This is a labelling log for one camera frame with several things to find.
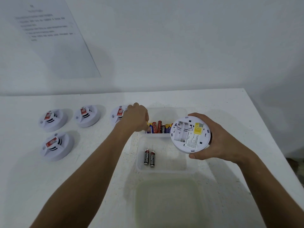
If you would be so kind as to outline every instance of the smoke detector back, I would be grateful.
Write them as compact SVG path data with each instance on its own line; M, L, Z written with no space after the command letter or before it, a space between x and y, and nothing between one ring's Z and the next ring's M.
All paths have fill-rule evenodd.
M45 132L53 132L60 129L67 121L67 115L61 109L53 109L39 118L39 127Z
M100 111L95 105L86 105L81 109L78 109L74 113L74 121L80 127L88 127L95 124L100 118Z
M127 105L120 105L112 110L110 120L113 126L115 126L116 123L119 122L120 119L122 119L123 114L127 110L127 108Z
M67 133L56 133L42 144L40 155L47 161L58 161L64 158L74 146L74 138Z
M176 120L171 128L171 140L183 153L195 153L208 146L209 127L201 119L187 116Z

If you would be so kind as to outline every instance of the yellow label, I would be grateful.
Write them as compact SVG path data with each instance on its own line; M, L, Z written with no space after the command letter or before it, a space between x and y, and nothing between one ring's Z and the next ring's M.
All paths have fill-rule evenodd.
M203 131L203 124L202 123L195 123L195 126L194 126L194 133L195 134L202 134L202 131Z

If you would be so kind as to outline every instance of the white wall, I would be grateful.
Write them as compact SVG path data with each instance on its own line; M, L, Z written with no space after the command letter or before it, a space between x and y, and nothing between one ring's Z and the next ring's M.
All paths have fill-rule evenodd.
M2 95L244 87L282 152L304 157L304 0L66 2L102 78L52 79L0 19Z

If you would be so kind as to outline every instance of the red warning label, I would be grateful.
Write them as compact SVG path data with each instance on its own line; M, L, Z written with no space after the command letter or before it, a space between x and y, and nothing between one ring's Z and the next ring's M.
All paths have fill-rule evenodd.
M57 141L57 138L53 138L51 141L49 141L48 143L46 143L47 147L50 147L50 146L53 145L56 141Z
M123 114L123 109L119 108L117 112L117 116L121 116Z
M47 112L47 114L44 117L44 120L48 120L52 115L52 112Z
M84 115L87 113L87 109L85 107L81 108L81 115Z

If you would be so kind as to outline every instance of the white tabletop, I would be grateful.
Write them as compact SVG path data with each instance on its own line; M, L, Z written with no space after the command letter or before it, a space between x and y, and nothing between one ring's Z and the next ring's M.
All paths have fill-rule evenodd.
M139 102L151 107L182 107L200 112L220 123L254 150L295 201L304 208L304 190L279 150L244 89L171 92L111 93L0 97L0 227L28 227L44 203L97 148L112 130L109 114L121 104ZM97 104L101 119L79 128L71 117L83 105ZM61 108L69 119L59 131L76 140L62 160L40 158L41 143L51 133L38 127L46 111ZM145 179L135 168L137 134L127 142L103 203L90 227L126 226L128 198ZM192 175L204 190L208 227L261 227L262 218L239 168L231 162L209 159L199 162Z

